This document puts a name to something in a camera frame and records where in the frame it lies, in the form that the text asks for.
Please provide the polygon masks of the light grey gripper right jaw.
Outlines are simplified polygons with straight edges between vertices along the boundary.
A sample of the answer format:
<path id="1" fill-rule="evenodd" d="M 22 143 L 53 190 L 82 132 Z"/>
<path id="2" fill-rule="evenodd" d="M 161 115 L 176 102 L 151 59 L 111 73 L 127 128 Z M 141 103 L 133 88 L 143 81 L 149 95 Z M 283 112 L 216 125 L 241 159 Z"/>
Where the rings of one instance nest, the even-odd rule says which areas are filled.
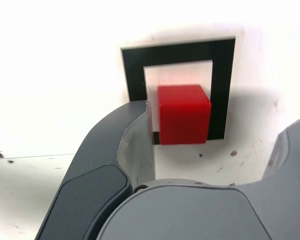
<path id="1" fill-rule="evenodd" d="M 260 181 L 158 185 L 125 200 L 99 240 L 300 240 L 300 120 L 277 137 Z"/>

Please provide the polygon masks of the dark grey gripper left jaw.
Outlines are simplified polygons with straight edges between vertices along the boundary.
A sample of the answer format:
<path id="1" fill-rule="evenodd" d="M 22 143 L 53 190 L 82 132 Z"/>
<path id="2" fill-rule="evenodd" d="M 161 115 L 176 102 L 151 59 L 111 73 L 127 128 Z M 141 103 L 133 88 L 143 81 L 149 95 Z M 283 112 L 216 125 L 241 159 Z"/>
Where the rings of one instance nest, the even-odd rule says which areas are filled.
<path id="1" fill-rule="evenodd" d="M 96 239 L 112 212 L 155 177 L 151 105 L 126 103 L 87 134 L 36 238 Z"/>

